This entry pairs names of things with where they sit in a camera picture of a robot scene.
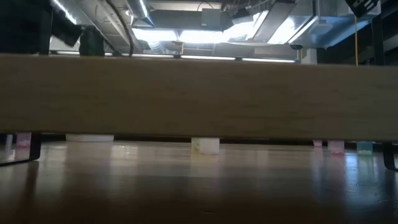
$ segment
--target ceiling light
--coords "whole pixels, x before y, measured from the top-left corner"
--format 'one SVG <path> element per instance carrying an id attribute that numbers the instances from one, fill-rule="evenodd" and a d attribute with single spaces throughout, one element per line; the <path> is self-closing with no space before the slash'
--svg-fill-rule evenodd
<path id="1" fill-rule="evenodd" d="M 65 50 L 59 50 L 59 51 L 57 51 L 57 54 L 59 54 L 59 55 L 80 55 L 79 52 L 65 51 Z"/>
<path id="2" fill-rule="evenodd" d="M 177 35 L 173 30 L 132 29 L 132 31 L 139 40 L 145 40 L 149 42 L 177 40 Z"/>
<path id="3" fill-rule="evenodd" d="M 259 12 L 255 15 L 253 15 L 254 19 L 254 25 L 252 29 L 248 32 L 248 35 L 246 36 L 246 40 L 253 39 L 254 35 L 257 33 L 257 31 L 260 29 L 261 24 L 264 22 L 268 15 L 268 10 Z"/>
<path id="4" fill-rule="evenodd" d="M 298 31 L 289 41 L 288 43 L 293 43 L 297 38 L 299 38 L 303 33 L 312 26 L 314 22 L 318 20 L 318 16 L 315 16 L 305 27 L 303 27 L 300 31 Z"/>
<path id="5" fill-rule="evenodd" d="M 174 55 L 162 55 L 162 54 L 133 54 L 132 57 L 174 58 Z"/>
<path id="6" fill-rule="evenodd" d="M 267 58 L 242 58 L 245 62 L 276 62 L 276 63 L 295 63 L 295 60 L 267 59 Z"/>
<path id="7" fill-rule="evenodd" d="M 77 20 L 67 11 L 67 9 L 58 0 L 52 0 L 62 11 L 65 12 L 65 16 L 74 24 L 77 24 Z"/>
<path id="8" fill-rule="evenodd" d="M 196 44 L 217 44 L 222 41 L 221 31 L 185 30 L 181 33 L 179 41 Z"/>
<path id="9" fill-rule="evenodd" d="M 295 24 L 292 18 L 288 17 L 275 31 L 268 44 L 284 44 L 295 34 Z"/>
<path id="10" fill-rule="evenodd" d="M 181 55 L 185 59 L 205 59 L 205 60 L 235 60 L 233 57 L 211 57 L 211 56 L 195 56 L 195 55 Z"/>

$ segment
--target ductwork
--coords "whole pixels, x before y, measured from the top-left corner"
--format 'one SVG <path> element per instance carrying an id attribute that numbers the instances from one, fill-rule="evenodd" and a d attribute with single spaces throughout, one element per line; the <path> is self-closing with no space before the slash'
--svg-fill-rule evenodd
<path id="1" fill-rule="evenodd" d="M 161 41 L 148 41 L 148 46 L 153 54 L 165 54 L 164 44 Z"/>
<path id="2" fill-rule="evenodd" d="M 149 16 L 150 10 L 146 0 L 127 0 L 127 6 L 135 19 L 140 19 L 150 26 L 154 26 Z"/>

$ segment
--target pipe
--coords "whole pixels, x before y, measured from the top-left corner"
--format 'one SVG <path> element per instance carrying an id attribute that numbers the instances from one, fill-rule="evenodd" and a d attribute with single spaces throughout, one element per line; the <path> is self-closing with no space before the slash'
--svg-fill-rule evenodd
<path id="1" fill-rule="evenodd" d="M 155 26 L 149 17 L 149 5 L 146 0 L 127 0 L 127 6 L 134 18 L 140 19 L 150 26 Z"/>

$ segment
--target wooden plank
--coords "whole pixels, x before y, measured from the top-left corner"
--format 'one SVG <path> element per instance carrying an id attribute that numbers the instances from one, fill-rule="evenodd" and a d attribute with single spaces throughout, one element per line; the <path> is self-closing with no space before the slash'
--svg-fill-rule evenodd
<path id="1" fill-rule="evenodd" d="M 0 56 L 0 131 L 398 139 L 398 69 Z"/>

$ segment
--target ceiling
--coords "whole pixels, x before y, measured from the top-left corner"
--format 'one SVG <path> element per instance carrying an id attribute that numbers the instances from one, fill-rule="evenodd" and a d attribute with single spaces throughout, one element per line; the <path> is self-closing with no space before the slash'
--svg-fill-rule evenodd
<path id="1" fill-rule="evenodd" d="M 96 26 L 109 43 L 121 52 L 129 51 L 129 41 L 126 32 L 124 31 L 118 18 L 112 11 L 112 9 L 105 3 L 104 0 L 54 0 L 58 5 L 64 8 L 67 15 L 73 20 L 76 20 L 77 24 L 94 25 Z M 294 37 L 294 34 L 298 33 L 303 29 L 303 26 L 308 25 L 311 19 L 314 18 L 319 12 L 326 18 L 326 22 L 335 24 L 333 31 L 333 40 L 344 36 L 339 34 L 348 34 L 352 31 L 346 31 L 346 26 L 352 26 L 352 23 L 346 22 L 349 20 L 349 14 L 332 13 L 324 9 L 331 8 L 330 4 L 323 4 L 322 11 L 314 12 L 315 6 L 313 0 L 264 0 L 258 1 L 245 1 L 245 0 L 211 0 L 211 2 L 202 2 L 197 0 L 183 1 L 183 0 L 161 0 L 151 1 L 148 0 L 150 10 L 153 14 L 165 14 L 168 16 L 159 17 L 161 21 L 167 22 L 174 19 L 171 25 L 181 25 L 184 22 L 188 23 L 193 20 L 192 17 L 181 19 L 181 14 L 177 11 L 182 11 L 185 14 L 196 14 L 200 15 L 202 9 L 219 9 L 222 14 L 227 13 L 227 19 L 231 20 L 237 12 L 237 8 L 245 6 L 253 6 L 248 11 L 252 15 L 259 12 L 267 11 L 264 22 L 260 23 L 255 32 L 255 36 L 252 39 L 235 38 L 229 39 L 227 42 L 216 43 L 184 43 L 184 54 L 188 55 L 207 55 L 207 56 L 223 56 L 223 57 L 267 57 L 267 58 L 285 58 L 285 59 L 297 59 L 297 51 L 290 48 L 287 41 Z M 338 2 L 344 0 L 332 0 L 328 2 Z M 120 14 L 123 16 L 124 21 L 127 24 L 131 24 L 131 17 L 126 14 L 128 11 L 127 0 L 113 0 L 113 3 L 119 9 Z M 364 18 L 364 21 L 368 21 L 372 16 Z M 226 19 L 221 18 L 221 23 L 225 22 Z M 138 22 L 133 23 L 133 27 L 138 29 Z M 333 44 L 333 40 L 325 40 L 325 38 L 313 38 L 309 31 L 312 29 L 308 27 L 300 37 L 297 38 L 291 44 L 302 44 L 304 47 L 328 47 Z M 183 31 L 181 27 L 178 29 L 172 29 L 178 35 Z M 134 51 L 135 52 L 147 52 L 147 53 L 158 53 L 151 50 L 150 42 L 145 40 L 138 40 L 138 35 L 134 35 L 133 32 L 130 35 L 134 38 Z M 172 42 L 162 42 L 166 48 L 172 45 Z M 57 48 L 58 50 L 76 50 L 76 46 L 73 49 L 62 46 L 62 43 L 53 44 L 51 48 Z"/>

